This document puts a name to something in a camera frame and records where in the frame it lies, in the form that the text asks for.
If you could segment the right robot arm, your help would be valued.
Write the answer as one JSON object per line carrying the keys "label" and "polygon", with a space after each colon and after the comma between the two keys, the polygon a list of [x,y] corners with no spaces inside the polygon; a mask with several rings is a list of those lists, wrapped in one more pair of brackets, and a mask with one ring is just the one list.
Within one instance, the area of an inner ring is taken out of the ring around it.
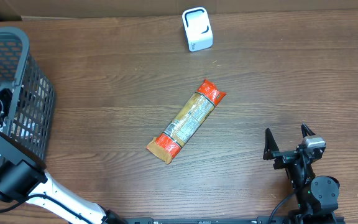
{"label": "right robot arm", "polygon": [[[273,160],[273,168],[285,169],[293,192],[286,196],[271,212],[266,223],[344,223],[337,218],[339,181],[331,176],[317,176],[312,163],[321,159],[326,141],[305,123],[301,125],[302,142],[293,151],[281,151],[269,128],[265,130],[264,160]],[[296,197],[298,209],[285,217],[276,217],[278,209]]]}

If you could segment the grey plastic basket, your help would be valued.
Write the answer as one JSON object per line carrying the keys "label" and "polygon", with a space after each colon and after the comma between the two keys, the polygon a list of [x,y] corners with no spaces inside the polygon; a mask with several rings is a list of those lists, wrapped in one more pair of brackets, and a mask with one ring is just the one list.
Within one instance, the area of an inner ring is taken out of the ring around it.
{"label": "grey plastic basket", "polygon": [[55,89],[30,54],[29,38],[15,27],[0,27],[0,91],[11,93],[2,132],[45,160],[55,109]]}

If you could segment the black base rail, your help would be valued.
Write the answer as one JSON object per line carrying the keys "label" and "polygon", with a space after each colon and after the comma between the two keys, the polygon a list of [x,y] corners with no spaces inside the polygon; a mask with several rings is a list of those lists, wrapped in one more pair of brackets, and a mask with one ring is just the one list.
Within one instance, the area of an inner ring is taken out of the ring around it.
{"label": "black base rail", "polygon": [[[269,216],[259,216],[257,218],[178,218],[178,219],[153,219],[153,218],[125,218],[128,224],[267,224]],[[336,217],[336,221],[331,218],[320,218],[312,221],[310,218],[304,218],[303,222],[293,222],[288,217],[273,217],[271,224],[290,224],[290,223],[337,223],[345,224],[344,217]]]}

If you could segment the white barcode scanner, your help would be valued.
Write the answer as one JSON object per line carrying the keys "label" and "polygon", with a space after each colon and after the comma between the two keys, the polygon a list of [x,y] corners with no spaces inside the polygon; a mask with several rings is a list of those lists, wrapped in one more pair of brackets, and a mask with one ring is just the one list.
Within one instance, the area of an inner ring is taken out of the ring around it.
{"label": "white barcode scanner", "polygon": [[190,52],[204,50],[213,45],[213,31],[205,8],[187,9],[181,18]]}

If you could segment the orange spaghetti package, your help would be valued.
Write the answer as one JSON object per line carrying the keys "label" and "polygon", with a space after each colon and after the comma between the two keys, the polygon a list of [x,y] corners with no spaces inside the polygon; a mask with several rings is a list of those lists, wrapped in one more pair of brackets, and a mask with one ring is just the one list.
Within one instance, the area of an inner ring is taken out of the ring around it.
{"label": "orange spaghetti package", "polygon": [[146,149],[170,164],[225,96],[226,93],[218,90],[213,82],[204,80],[171,123],[148,143]]}

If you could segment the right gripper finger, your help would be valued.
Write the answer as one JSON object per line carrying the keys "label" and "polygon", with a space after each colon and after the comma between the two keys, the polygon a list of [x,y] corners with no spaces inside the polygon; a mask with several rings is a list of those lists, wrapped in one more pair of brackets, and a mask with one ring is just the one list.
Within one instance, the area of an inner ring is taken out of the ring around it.
{"label": "right gripper finger", "polygon": [[303,123],[301,125],[301,132],[302,136],[305,138],[307,136],[314,136],[315,133],[306,125],[306,123]]}
{"label": "right gripper finger", "polygon": [[263,160],[275,159],[276,153],[279,153],[279,148],[274,140],[271,130],[267,128],[265,130],[265,147],[264,147]]}

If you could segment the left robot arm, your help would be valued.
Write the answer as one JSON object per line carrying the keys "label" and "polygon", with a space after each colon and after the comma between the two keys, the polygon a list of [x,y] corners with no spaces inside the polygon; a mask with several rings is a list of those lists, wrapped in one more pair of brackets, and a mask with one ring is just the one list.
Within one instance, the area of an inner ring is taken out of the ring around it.
{"label": "left robot arm", "polygon": [[[12,93],[0,88],[0,127],[10,108]],[[119,215],[89,202],[59,184],[46,170],[43,160],[0,131],[0,201],[12,203],[0,208],[9,212],[29,203],[42,207],[68,223],[124,223]]]}

